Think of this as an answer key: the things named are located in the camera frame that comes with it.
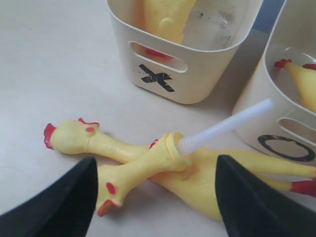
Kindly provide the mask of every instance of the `black o mark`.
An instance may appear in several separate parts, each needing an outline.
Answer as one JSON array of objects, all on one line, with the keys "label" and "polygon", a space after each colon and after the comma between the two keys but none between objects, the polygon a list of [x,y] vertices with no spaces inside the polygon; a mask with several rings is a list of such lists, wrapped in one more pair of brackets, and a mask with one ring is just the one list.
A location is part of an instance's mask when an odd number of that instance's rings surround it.
[{"label": "black o mark", "polygon": [[[274,149],[272,149],[268,144],[267,144],[267,141],[270,141],[270,140],[276,140],[276,141],[286,141],[286,142],[294,142],[296,145],[304,148],[308,154],[306,156],[303,156],[303,157],[291,157],[291,156],[287,156],[285,154],[282,154],[280,152],[277,152],[275,151]],[[285,159],[289,159],[289,160],[292,160],[292,161],[298,161],[298,162],[310,162],[310,161],[313,161],[316,157],[316,154],[315,152],[305,146],[304,144],[302,143],[299,143],[293,139],[290,139],[290,138],[286,138],[286,137],[281,137],[281,136],[275,136],[275,135],[262,135],[260,137],[258,137],[258,142],[261,144],[261,146],[263,146],[264,148],[266,148],[268,151],[282,157],[282,158],[285,158]]]}]

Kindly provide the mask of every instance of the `rubber chicken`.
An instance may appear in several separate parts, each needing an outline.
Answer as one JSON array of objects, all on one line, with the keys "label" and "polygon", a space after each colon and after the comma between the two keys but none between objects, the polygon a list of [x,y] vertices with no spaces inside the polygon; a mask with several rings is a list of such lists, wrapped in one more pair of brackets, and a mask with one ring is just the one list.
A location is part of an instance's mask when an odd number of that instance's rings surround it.
[{"label": "rubber chicken", "polygon": [[112,158],[123,165],[98,167],[99,193],[96,210],[103,216],[109,207],[123,205],[128,192],[150,178],[206,216],[221,220],[215,194],[217,157],[234,157],[245,168],[271,187],[316,197],[316,181],[287,182],[262,174],[298,175],[316,178],[316,167],[296,164],[249,150],[209,150],[202,148],[182,156],[177,141],[183,136],[169,133],[150,146],[135,146],[102,133],[99,123],[83,119],[66,120],[44,130],[46,147],[65,154],[91,153]]},{"label": "rubber chicken", "polygon": [[[145,30],[155,36],[182,43],[183,30],[197,0],[144,0]],[[146,48],[148,54],[170,56]]]},{"label": "rubber chicken", "polygon": [[316,67],[313,64],[298,66],[290,59],[275,63],[277,68],[285,68],[293,78],[302,97],[302,106],[316,113]]}]

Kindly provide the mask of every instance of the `rubber chicken neck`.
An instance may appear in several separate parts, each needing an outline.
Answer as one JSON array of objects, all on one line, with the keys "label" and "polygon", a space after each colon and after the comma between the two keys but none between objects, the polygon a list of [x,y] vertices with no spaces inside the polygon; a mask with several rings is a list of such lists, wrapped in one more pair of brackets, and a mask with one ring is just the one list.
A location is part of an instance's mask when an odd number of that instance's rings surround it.
[{"label": "rubber chicken neck", "polygon": [[[272,188],[316,197],[316,167],[301,165],[250,150],[199,149],[182,156],[177,142],[183,137],[174,132],[151,145],[134,146],[99,130],[99,123],[83,119],[66,120],[56,128],[44,130],[46,147],[65,154],[92,153],[114,159],[122,165],[98,167],[99,193],[96,210],[105,215],[112,205],[121,207],[128,192],[146,179],[173,192],[186,204],[206,216],[221,220],[215,194],[217,157],[230,155]],[[312,180],[288,182],[264,174],[297,175]]]},{"label": "rubber chicken neck", "polygon": [[313,64],[298,66],[290,59],[275,63],[277,68],[285,68],[293,78],[302,97],[302,106],[316,113],[316,67]]}]

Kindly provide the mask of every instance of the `white table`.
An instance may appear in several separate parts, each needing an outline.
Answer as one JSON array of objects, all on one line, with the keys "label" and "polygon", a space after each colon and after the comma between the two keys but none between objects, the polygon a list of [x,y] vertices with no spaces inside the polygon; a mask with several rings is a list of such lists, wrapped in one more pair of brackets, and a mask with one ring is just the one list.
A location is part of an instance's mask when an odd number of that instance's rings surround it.
[{"label": "white table", "polygon": [[[214,93],[183,106],[125,78],[105,0],[0,1],[0,213],[36,195],[84,157],[47,149],[42,133],[49,122],[83,117],[132,144],[149,144],[170,131],[196,133],[230,115],[249,75],[240,68],[256,63],[256,43],[265,37],[252,32]],[[248,147],[234,133],[206,146]],[[315,206],[313,198],[291,197]],[[121,210],[95,215],[87,236],[227,235],[220,223],[146,181]]]}]

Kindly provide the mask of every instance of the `white straw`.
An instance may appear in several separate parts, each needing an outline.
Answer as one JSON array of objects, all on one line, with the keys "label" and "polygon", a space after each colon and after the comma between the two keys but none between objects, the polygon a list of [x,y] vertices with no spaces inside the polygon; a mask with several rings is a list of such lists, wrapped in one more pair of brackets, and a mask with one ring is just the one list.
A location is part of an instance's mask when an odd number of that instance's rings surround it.
[{"label": "white straw", "polygon": [[198,150],[210,139],[236,129],[239,125],[271,110],[273,107],[274,104],[272,100],[266,99],[233,116],[228,117],[207,130],[193,136],[184,137],[179,141],[179,151],[184,156],[189,155]]}]

